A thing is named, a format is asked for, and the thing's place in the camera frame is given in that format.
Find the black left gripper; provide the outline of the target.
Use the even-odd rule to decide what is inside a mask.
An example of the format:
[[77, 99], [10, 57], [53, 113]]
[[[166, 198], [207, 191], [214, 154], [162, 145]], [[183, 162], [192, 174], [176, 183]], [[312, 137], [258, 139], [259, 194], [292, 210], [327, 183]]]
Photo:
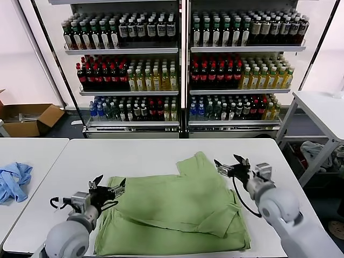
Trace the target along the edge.
[[117, 205], [116, 198], [124, 194], [126, 188], [126, 178], [121, 177], [110, 177], [108, 187], [99, 186], [103, 176], [100, 175], [88, 183], [90, 204], [97, 210], [107, 210]]

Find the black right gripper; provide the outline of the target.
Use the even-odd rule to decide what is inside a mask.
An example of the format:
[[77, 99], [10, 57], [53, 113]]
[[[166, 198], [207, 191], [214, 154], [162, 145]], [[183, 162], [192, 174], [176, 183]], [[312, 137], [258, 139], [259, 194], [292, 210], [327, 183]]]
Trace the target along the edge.
[[234, 154], [233, 156], [238, 162], [233, 166], [222, 164], [218, 160], [214, 159], [217, 171], [224, 176], [236, 177], [243, 186], [246, 186], [250, 179], [249, 174], [252, 172], [249, 160], [237, 154]]

